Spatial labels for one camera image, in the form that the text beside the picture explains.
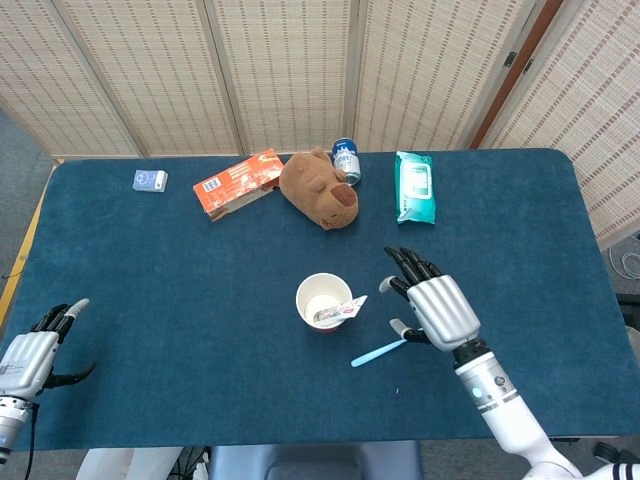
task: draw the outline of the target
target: brown plush toy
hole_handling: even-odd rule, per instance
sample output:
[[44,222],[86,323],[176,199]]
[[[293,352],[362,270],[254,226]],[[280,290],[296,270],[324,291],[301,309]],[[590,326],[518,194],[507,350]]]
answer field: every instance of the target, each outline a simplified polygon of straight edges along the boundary
[[280,190],[287,200],[325,230],[342,228],[358,215],[358,196],[345,183],[320,147],[296,153],[280,173]]

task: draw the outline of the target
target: table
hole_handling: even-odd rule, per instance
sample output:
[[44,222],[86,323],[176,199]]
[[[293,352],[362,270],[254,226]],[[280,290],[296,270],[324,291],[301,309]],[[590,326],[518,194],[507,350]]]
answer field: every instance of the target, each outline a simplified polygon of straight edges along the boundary
[[[360,214],[330,232],[280,192],[211,223],[191,186],[237,157],[62,165],[6,338],[89,297],[56,372],[98,366],[40,397],[37,448],[489,436],[449,354],[406,345],[349,366],[394,340],[390,318],[417,323],[377,293],[397,273],[385,245],[456,278],[549,435],[636,432],[638,366],[570,161],[546,149],[431,155],[436,225],[396,224],[394,153],[365,153]],[[166,170],[166,191],[133,191],[136,169]],[[331,335],[310,331],[294,304],[321,271],[370,295]]]

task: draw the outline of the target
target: paper cup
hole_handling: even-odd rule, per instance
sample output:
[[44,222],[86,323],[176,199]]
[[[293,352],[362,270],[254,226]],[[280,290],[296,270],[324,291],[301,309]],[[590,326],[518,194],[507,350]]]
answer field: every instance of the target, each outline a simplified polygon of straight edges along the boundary
[[331,273],[316,273],[305,278],[296,292],[296,307],[302,319],[314,330],[324,333],[333,332],[345,319],[333,325],[318,327],[313,323],[313,316],[320,310],[335,307],[350,300],[353,300],[353,295],[349,285]]

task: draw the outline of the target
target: white robotic arm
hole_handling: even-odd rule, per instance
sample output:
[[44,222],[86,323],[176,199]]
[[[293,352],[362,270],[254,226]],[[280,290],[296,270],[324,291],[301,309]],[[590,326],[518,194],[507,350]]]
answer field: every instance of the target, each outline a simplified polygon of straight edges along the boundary
[[95,363],[75,375],[54,375],[53,361],[73,321],[89,303],[53,307],[28,333],[18,335],[0,361],[0,471],[27,421],[33,400],[45,388],[78,383],[89,376]]
[[640,480],[640,465],[608,465],[583,477],[554,448],[493,352],[478,338],[480,321],[455,280],[409,249],[387,247],[385,251],[398,264],[408,283],[388,277],[380,284],[380,291],[393,289],[402,295],[411,305],[422,331],[410,329],[398,319],[391,321],[392,327],[407,341],[431,343],[439,350],[453,353],[456,375],[500,447],[529,461],[532,468],[526,479]]

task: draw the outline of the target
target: can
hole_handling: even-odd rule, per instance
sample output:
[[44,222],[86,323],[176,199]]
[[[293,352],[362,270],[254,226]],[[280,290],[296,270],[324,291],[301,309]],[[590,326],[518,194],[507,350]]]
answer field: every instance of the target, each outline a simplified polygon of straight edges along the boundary
[[358,147],[350,138],[341,138],[333,144],[331,149],[333,165],[347,174],[347,183],[355,185],[360,181],[360,160],[358,160]]

